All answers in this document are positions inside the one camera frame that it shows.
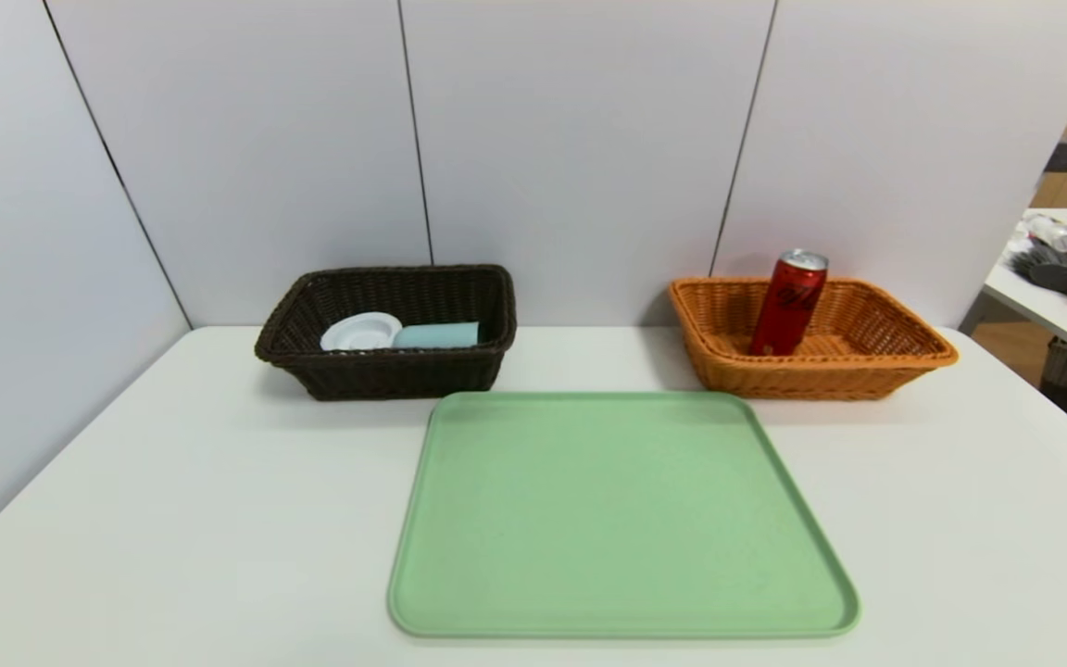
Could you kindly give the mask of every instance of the can lid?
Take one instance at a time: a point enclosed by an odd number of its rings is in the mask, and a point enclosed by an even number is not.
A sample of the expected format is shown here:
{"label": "can lid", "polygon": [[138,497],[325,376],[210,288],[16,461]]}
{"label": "can lid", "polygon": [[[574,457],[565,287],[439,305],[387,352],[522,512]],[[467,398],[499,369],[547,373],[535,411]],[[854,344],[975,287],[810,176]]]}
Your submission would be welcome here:
{"label": "can lid", "polygon": [[785,250],[780,254],[780,261],[805,270],[826,270],[830,267],[830,260],[827,260],[825,255],[800,249]]}

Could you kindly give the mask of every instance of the light blue cup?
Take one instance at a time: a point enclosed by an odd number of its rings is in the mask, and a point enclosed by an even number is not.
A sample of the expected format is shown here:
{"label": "light blue cup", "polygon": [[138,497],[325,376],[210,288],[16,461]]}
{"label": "light blue cup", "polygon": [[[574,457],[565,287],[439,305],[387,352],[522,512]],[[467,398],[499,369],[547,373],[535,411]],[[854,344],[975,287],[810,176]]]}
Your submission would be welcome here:
{"label": "light blue cup", "polygon": [[480,342],[479,321],[453,324],[403,327],[394,337],[394,348],[471,348]]}

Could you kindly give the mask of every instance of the white wall panel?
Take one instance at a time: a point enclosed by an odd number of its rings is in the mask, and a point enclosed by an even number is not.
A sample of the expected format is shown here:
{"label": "white wall panel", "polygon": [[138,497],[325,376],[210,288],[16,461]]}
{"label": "white wall panel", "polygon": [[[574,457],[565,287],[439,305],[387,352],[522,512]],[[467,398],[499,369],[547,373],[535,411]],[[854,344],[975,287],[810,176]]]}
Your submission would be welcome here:
{"label": "white wall panel", "polygon": [[50,0],[190,320],[292,280],[428,264],[395,0]]}
{"label": "white wall panel", "polygon": [[705,274],[770,0],[402,0],[435,261],[523,324],[670,317]]}
{"label": "white wall panel", "polygon": [[0,0],[0,509],[187,322],[32,0]]}
{"label": "white wall panel", "polygon": [[782,0],[717,274],[830,257],[956,324],[1067,124],[1067,3]]}

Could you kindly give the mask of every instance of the wicker basket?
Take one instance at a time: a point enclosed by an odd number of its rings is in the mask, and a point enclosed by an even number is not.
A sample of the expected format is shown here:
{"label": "wicker basket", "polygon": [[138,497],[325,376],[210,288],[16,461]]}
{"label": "wicker basket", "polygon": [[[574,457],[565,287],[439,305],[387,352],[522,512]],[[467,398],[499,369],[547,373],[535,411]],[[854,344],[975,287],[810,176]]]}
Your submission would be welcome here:
{"label": "wicker basket", "polygon": [[[480,343],[462,349],[323,351],[334,322],[382,312],[403,325],[479,321]],[[321,401],[445,397],[492,387],[516,333],[509,272],[499,266],[321,270],[280,301],[254,354],[296,376]]]}
{"label": "wicker basket", "polygon": [[950,366],[958,353],[888,292],[860,280],[826,283],[797,352],[749,355],[766,277],[670,284],[686,351],[708,390],[738,397],[867,400]]}

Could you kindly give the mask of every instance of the white countertop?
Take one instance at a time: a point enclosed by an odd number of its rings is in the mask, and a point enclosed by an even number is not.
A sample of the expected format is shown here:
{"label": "white countertop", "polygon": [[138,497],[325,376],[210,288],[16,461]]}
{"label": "white countertop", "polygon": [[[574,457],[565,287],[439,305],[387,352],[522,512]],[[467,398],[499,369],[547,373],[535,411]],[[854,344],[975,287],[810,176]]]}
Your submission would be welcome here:
{"label": "white countertop", "polygon": [[[440,641],[385,588],[433,401],[190,333],[0,515],[0,666],[1067,666],[1067,417],[961,334],[883,401],[752,401],[862,618],[832,640]],[[676,330],[523,328],[496,390],[694,390]]]}
{"label": "white countertop", "polygon": [[[1042,212],[1067,224],[1067,208],[1029,208]],[[1038,322],[1053,334],[1067,340],[1067,297],[1055,291],[1042,290],[1019,277],[1003,263],[994,265],[986,277],[986,292],[1014,312]]]}

